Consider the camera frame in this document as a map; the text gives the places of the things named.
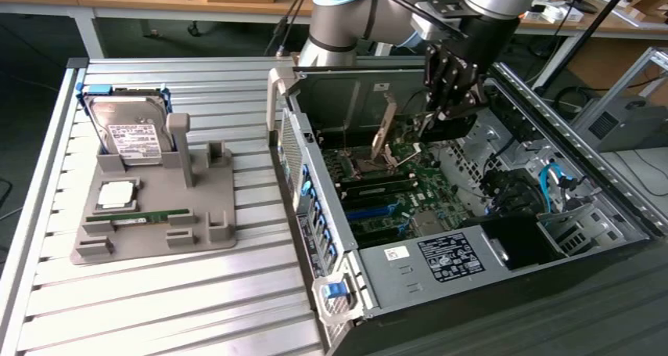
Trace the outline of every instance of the sticker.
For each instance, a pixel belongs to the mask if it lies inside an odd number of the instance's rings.
[[[387,90],[390,90],[390,82],[374,84],[374,91],[375,92],[386,92]]]
[[[146,218],[122,219],[119,221],[113,221],[113,225],[145,225],[146,223],[147,223]]]
[[[449,282],[485,271],[483,263],[463,233],[419,242],[418,246],[439,282]]]
[[[378,188],[378,189],[370,189],[370,190],[363,190],[361,193],[358,193],[361,196],[366,196],[367,194],[377,194],[377,193],[383,193],[386,192],[386,188]]]
[[[401,258],[407,258],[409,256],[411,256],[409,254],[409,248],[403,245],[397,248],[386,249],[386,257],[389,261],[399,260]]]
[[[154,124],[110,125],[114,145],[125,159],[161,158],[161,143]]]

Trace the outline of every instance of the warning label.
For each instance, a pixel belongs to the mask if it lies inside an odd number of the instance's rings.
[[[162,156],[154,124],[110,125],[114,145],[123,159],[159,158]]]
[[[463,233],[423,241],[418,246],[439,282],[449,282],[485,271],[483,263]]]

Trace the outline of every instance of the blue clip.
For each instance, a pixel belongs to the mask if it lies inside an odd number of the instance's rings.
[[[91,85],[89,86],[87,95],[113,95],[113,85]]]
[[[325,288],[325,297],[329,299],[335,299],[337,297],[345,297],[349,295],[349,287],[346,282],[330,283]]]
[[[302,195],[306,196],[311,189],[311,180],[307,180],[305,185],[302,186]]]
[[[166,84],[161,85],[161,93],[163,94],[163,99],[166,101],[166,111],[167,113],[173,113],[173,108],[171,108],[171,92],[170,89],[167,88]]]

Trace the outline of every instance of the pcie slot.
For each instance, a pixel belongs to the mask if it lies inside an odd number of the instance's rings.
[[[359,219],[390,217],[395,213],[397,206],[399,206],[399,202],[387,206],[374,207],[371,209],[349,211],[346,213],[346,218],[350,221],[357,221]]]

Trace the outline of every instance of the table leg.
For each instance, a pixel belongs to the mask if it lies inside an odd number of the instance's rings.
[[[391,49],[393,49],[393,45],[390,43],[379,42],[377,44],[377,52],[374,53],[374,55],[375,56],[390,56]]]
[[[151,38],[154,33],[151,31],[151,25],[149,24],[149,20],[139,20],[139,27],[142,28],[142,36],[146,38]]]
[[[70,16],[75,19],[89,57],[91,59],[103,59],[106,53],[103,42],[99,39],[98,21],[95,20],[94,10],[91,8],[73,9]]]
[[[557,67],[561,65],[562,61],[569,55],[569,52],[571,52],[571,49],[574,49],[575,43],[581,39],[582,35],[583,33],[578,33],[573,37],[569,37],[565,43],[562,43],[562,46],[557,51],[555,55],[553,56],[551,61],[547,63],[546,70],[543,70],[543,73],[541,74],[537,82],[531,86],[533,89],[538,88],[539,86],[543,86],[543,84],[547,81],[547,78],[551,76],[553,72],[555,72]]]

